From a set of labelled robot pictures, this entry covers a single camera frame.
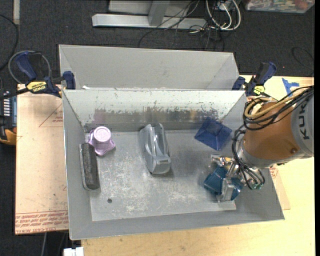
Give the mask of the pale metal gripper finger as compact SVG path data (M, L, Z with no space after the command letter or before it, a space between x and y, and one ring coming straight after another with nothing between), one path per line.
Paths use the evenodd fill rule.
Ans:
M222 181L221 194L216 196L217 201L219 203L232 201L232 195L234 190L235 186L233 185L232 180L224 178Z

